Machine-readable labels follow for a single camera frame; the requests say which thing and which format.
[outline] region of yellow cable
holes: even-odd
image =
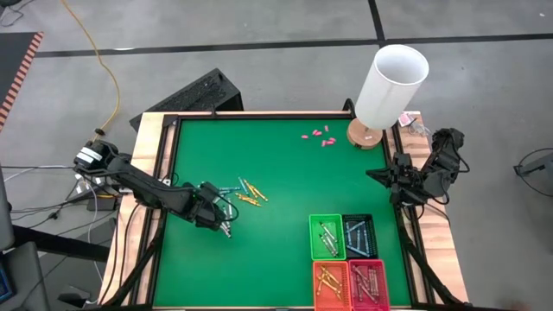
[[[86,28],[83,25],[83,23],[80,22],[79,18],[71,11],[71,9],[69,8],[69,5],[67,5],[66,0],[61,0],[61,3],[63,4],[64,7],[66,7],[69,14],[71,14],[71,16],[79,24],[80,28],[83,29],[83,31],[85,32],[85,35],[88,38],[88,41],[92,44],[92,48],[94,48],[94,53],[96,54],[96,57],[98,57],[98,62],[100,63],[100,66],[102,66],[106,70],[106,72],[110,74],[111,79],[113,80],[113,84],[115,85],[115,88],[117,90],[117,101],[115,103],[115,109],[113,110],[113,113],[111,114],[111,116],[105,121],[105,123],[102,126],[100,126],[100,129],[104,130],[104,127],[106,127],[112,121],[112,119],[118,114],[118,111],[119,111],[120,91],[119,91],[118,81],[117,79],[115,79],[115,76],[111,72],[110,68],[108,68],[108,66],[106,66],[102,61],[102,58],[100,57],[100,53],[98,52],[98,48],[96,48],[96,44],[94,43],[94,40],[92,39],[90,34],[88,34],[88,31],[86,31]],[[98,138],[98,136],[99,135],[96,134],[92,140],[95,141],[96,138]]]

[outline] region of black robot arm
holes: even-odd
[[[209,182],[199,188],[189,182],[170,187],[130,164],[130,155],[119,154],[115,145],[96,140],[88,142],[73,160],[75,172],[81,175],[109,176],[133,191],[143,206],[165,209],[174,215],[217,231],[226,219],[214,203],[218,189]]]
[[[422,205],[447,196],[457,175],[469,170],[458,152],[463,137],[456,129],[438,130],[432,136],[432,153],[421,170],[413,167],[409,154],[396,153],[390,167],[367,170],[366,174],[391,189],[393,204]],[[461,162],[466,170],[460,170]]]

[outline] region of plastic bin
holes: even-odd
[[[355,214],[342,215],[344,240],[346,243],[346,258],[347,259],[377,259],[378,247],[377,236],[374,231],[374,223],[372,222],[371,214]],[[352,232],[348,233],[347,228],[354,228],[357,224],[364,221],[365,223]],[[360,230],[359,251],[357,249],[357,230]]]
[[[386,285],[384,262],[379,259],[353,259],[347,262],[353,311],[389,311],[390,299]],[[359,270],[365,282],[359,276]],[[368,294],[358,285],[363,283]]]
[[[327,270],[331,276],[325,280],[331,286],[337,288],[337,293],[324,282],[319,280],[323,270]],[[349,273],[347,262],[317,261],[313,262],[313,297],[315,311],[351,311],[351,293],[349,290]]]
[[[330,250],[321,240],[325,234],[321,223],[336,237],[334,243],[338,254],[333,256]],[[344,228],[342,227],[342,216],[339,214],[312,214],[309,215],[309,236],[311,242],[311,259],[316,260],[345,260],[346,245],[344,241]]]

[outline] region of black floor stripe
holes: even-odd
[[[133,48],[133,49],[101,49],[102,55],[131,55],[131,54],[159,54],[159,53],[186,53],[211,51],[240,51],[269,48],[326,48],[326,47],[355,47],[377,44],[376,39],[344,39],[344,40],[315,40],[315,41],[279,41],[256,43],[213,44],[200,46],[179,46],[160,48]],[[93,50],[38,52],[35,57],[68,57],[94,56]]]
[[[383,47],[385,45],[384,29],[382,28],[382,21],[380,20],[380,14],[378,13],[377,1],[368,0],[369,7],[371,8],[372,23],[374,24],[374,31],[377,34],[378,45]]]
[[[498,42],[498,41],[528,41],[553,39],[553,34],[532,35],[468,35],[434,38],[398,38],[388,39],[385,44],[426,44],[426,43],[463,43],[463,42]]]
[[[346,40],[321,40],[321,41],[283,41],[283,42],[259,42],[259,43],[237,43],[237,44],[214,44],[201,46],[179,46],[159,48],[133,48],[129,50],[101,49],[102,55],[132,55],[132,54],[163,54],[163,53],[186,53],[186,52],[211,52],[211,51],[240,51],[270,48],[329,48],[329,47],[359,47],[379,45],[380,47],[390,44],[439,44],[439,43],[464,43],[464,42],[498,42],[498,41],[532,41],[551,40],[551,34],[532,35],[470,35],[451,37],[429,37],[429,38],[397,38],[378,41],[376,39],[346,39]],[[94,56],[93,50],[76,51],[52,51],[37,52],[35,58],[50,57],[73,57],[73,56]]]

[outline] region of orange bin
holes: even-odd
[[[313,262],[315,311],[351,311],[349,277],[347,262]]]

